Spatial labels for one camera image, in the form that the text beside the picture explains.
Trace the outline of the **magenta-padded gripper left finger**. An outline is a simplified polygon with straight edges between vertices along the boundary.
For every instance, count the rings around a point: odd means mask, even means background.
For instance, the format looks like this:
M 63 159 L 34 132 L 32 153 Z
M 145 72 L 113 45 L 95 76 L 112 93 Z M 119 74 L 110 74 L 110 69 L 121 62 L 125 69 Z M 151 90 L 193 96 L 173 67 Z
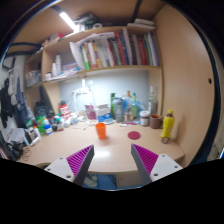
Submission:
M 82 186 L 93 157 L 94 146 L 90 145 L 67 158 L 58 158 L 45 171 Z

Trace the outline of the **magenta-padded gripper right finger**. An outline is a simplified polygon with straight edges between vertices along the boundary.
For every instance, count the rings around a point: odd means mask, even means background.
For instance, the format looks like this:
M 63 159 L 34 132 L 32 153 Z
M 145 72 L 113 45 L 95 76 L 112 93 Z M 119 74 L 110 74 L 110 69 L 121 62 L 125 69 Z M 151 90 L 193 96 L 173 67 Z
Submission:
M 131 155 L 136 163 L 143 185 L 155 182 L 182 169 L 167 154 L 157 155 L 136 144 L 131 145 Z

